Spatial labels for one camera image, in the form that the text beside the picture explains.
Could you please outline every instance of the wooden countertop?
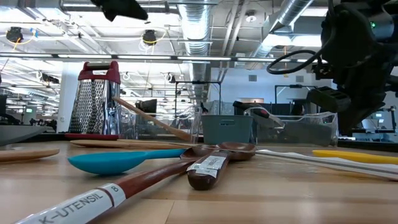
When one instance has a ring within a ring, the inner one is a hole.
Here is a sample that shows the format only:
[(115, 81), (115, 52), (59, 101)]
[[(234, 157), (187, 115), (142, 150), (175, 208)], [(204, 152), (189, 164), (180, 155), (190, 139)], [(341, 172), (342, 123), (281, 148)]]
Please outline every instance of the wooden countertop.
[[(76, 147), (68, 142), (7, 147), (59, 147), (61, 152), (37, 161), (0, 163), (0, 223), (18, 221), (119, 178), (84, 173), (67, 161), (68, 156), (106, 149)], [(314, 149), (267, 148), (303, 154)], [(175, 160), (148, 160), (129, 172)], [(397, 190), (397, 182), (370, 175), (255, 156), (251, 161), (230, 164), (224, 179), (211, 191), (193, 190), (186, 175), (171, 177), (125, 201), (95, 223), (397, 223)]]

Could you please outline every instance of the fluorescent light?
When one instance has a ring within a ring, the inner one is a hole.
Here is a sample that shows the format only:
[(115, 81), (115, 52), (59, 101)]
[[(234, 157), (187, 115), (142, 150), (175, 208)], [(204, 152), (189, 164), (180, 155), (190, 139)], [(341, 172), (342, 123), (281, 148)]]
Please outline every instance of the fluorescent light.
[(320, 35), (298, 35), (292, 40), (293, 46), (301, 47), (321, 47), (321, 37)]
[(240, 62), (273, 62), (273, 58), (238, 58)]
[(110, 55), (58, 55), (60, 58), (112, 58)]
[(7, 108), (10, 108), (10, 109), (21, 109), (21, 108), (23, 108), (23, 106), (7, 106)]
[(119, 55), (120, 59), (142, 59), (142, 60), (170, 60), (170, 56), (156, 56), (156, 55)]
[(230, 57), (191, 57), (191, 56), (179, 56), (179, 60), (211, 60), (211, 61), (230, 61)]
[(0, 53), (0, 57), (52, 57), (50, 54)]
[(93, 4), (62, 4), (63, 7), (96, 7)]

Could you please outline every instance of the wooden spatula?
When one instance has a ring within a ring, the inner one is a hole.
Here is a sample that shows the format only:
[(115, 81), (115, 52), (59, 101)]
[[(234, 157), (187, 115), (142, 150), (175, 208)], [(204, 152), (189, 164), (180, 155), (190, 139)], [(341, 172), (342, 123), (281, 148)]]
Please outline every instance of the wooden spatula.
[(128, 149), (176, 149), (188, 148), (190, 146), (167, 144), (161, 142), (130, 142), (130, 141), (101, 141), (101, 140), (72, 140), (72, 144), (85, 147), (107, 147)]
[(60, 149), (20, 149), (0, 151), (0, 162), (24, 161), (53, 156), (60, 152)]
[(174, 134), (176, 137), (183, 139), (185, 141), (191, 141), (192, 135), (181, 131), (177, 128), (172, 128), (169, 125), (160, 122), (159, 120), (157, 120), (156, 118), (151, 117), (150, 115), (146, 114), (145, 112), (143, 112), (142, 110), (136, 108), (135, 106), (129, 104), (128, 102), (120, 99), (119, 97), (114, 97), (113, 98), (114, 101), (118, 102), (120, 105), (123, 105), (124, 107), (126, 107), (129, 110), (132, 110), (133, 112), (135, 112), (136, 114), (141, 115), (143, 118), (152, 121), (153, 123), (155, 123), (156, 125), (170, 131), (172, 134)]

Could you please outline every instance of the blue spoon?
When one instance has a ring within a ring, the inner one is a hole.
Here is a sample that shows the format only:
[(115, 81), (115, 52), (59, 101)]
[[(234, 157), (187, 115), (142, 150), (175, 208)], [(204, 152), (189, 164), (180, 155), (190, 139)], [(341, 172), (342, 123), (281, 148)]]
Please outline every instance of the blue spoon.
[(167, 149), (149, 152), (104, 152), (69, 157), (77, 169), (100, 175), (121, 174), (138, 166), (146, 159), (179, 157), (185, 149)]

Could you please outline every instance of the label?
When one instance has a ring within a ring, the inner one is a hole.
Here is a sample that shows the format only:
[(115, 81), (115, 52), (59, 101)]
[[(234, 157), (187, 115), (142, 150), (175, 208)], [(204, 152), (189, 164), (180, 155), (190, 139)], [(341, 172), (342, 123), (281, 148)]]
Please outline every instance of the label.
[(112, 195), (115, 207), (120, 205), (126, 199), (123, 189), (117, 184), (109, 183), (102, 185), (99, 188), (107, 190)]
[(91, 190), (52, 208), (28, 216), (17, 224), (87, 223), (112, 207), (108, 194)]
[(213, 169), (197, 169), (195, 171), (197, 174), (205, 174), (205, 175), (210, 175), (213, 176), (214, 178), (217, 178), (217, 172), (218, 170), (213, 170)]
[(192, 164), (187, 171), (196, 170), (197, 174), (211, 175), (217, 178), (217, 171), (221, 169), (225, 159), (222, 156), (209, 156), (201, 164)]
[(217, 170), (223, 166), (224, 160), (225, 157), (222, 156), (209, 156), (200, 164), (200, 167)]

